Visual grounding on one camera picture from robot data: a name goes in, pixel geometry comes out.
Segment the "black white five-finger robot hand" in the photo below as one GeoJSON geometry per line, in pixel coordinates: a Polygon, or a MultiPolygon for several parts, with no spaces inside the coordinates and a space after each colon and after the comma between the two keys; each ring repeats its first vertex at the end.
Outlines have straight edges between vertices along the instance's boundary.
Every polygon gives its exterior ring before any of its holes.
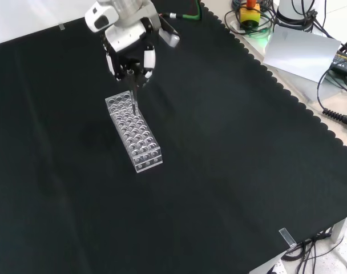
{"type": "Polygon", "coordinates": [[[129,27],[110,26],[102,35],[108,68],[117,81],[125,80],[134,87],[144,87],[150,81],[156,66],[154,43],[161,38],[175,48],[179,33],[159,16],[160,28],[154,30],[147,17],[129,27]]]}

